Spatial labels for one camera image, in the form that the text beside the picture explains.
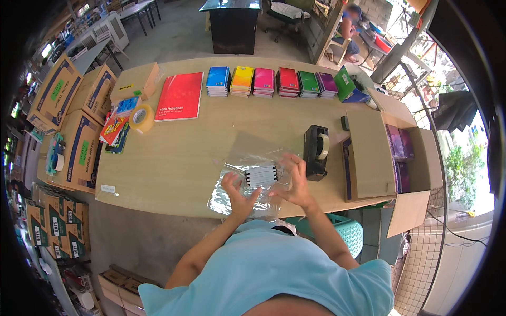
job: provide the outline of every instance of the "hand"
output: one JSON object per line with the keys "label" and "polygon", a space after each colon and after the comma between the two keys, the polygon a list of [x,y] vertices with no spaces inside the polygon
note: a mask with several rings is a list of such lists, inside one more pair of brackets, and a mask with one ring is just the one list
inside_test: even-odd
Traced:
{"label": "hand", "polygon": [[246,217],[251,213],[253,209],[253,205],[257,200],[260,192],[262,192],[262,188],[258,188],[253,191],[249,198],[244,197],[239,193],[239,188],[241,187],[242,181],[239,181],[236,185],[234,182],[239,177],[238,174],[233,172],[228,172],[223,176],[222,179],[222,187],[227,192],[230,197],[230,205],[232,206],[232,213],[229,217],[236,217],[241,222],[246,219]]}
{"label": "hand", "polygon": [[308,208],[315,203],[315,200],[308,188],[306,178],[306,162],[294,154],[284,154],[281,164],[291,174],[292,188],[289,191],[274,190],[269,196],[279,196],[288,202],[303,208]]}

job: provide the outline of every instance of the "packing tape roll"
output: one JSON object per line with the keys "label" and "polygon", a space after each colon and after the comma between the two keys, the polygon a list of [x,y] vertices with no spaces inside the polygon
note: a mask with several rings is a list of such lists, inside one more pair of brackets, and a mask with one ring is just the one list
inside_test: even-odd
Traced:
{"label": "packing tape roll", "polygon": [[324,133],[318,134],[318,138],[321,138],[323,140],[323,148],[321,150],[321,153],[319,155],[316,155],[317,160],[323,160],[325,157],[327,157],[328,149],[330,148],[330,140],[328,139],[328,136]]}
{"label": "packing tape roll", "polygon": [[130,128],[135,129],[141,134],[149,131],[155,124],[155,112],[147,104],[141,104],[134,108],[130,114]]}
{"label": "packing tape roll", "polygon": [[57,154],[58,161],[56,162],[56,171],[62,171],[63,165],[65,164],[65,158],[61,154]]}

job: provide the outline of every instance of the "red container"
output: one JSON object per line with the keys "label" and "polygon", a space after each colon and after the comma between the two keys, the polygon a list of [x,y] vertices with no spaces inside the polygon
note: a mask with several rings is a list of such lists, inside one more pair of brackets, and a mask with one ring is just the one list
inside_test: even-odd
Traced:
{"label": "red container", "polygon": [[394,47],[388,40],[383,36],[376,34],[376,40],[374,41],[385,53],[389,53]]}

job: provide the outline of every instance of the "light blue shirt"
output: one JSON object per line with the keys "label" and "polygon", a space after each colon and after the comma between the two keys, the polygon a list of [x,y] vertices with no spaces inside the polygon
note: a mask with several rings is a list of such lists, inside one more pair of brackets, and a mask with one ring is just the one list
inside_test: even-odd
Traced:
{"label": "light blue shirt", "polygon": [[239,226],[189,286],[140,285],[147,315],[240,316],[282,293],[313,300],[338,316],[385,316],[392,310],[392,271],[385,261],[346,270],[311,241],[273,226],[261,220]]}

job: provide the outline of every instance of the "teal plastic chair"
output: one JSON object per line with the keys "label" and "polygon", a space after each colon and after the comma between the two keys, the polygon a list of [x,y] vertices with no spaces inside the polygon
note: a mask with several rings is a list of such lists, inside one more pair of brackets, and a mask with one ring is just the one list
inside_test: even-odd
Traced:
{"label": "teal plastic chair", "polygon": [[[326,215],[348,246],[353,258],[356,258],[360,251],[362,251],[362,246],[364,245],[364,230],[362,225],[356,220],[344,216],[331,213],[327,213]],[[309,227],[309,222],[305,218],[299,219],[301,219],[301,217],[288,217],[285,221],[295,225],[297,231],[314,238],[314,234]]]}

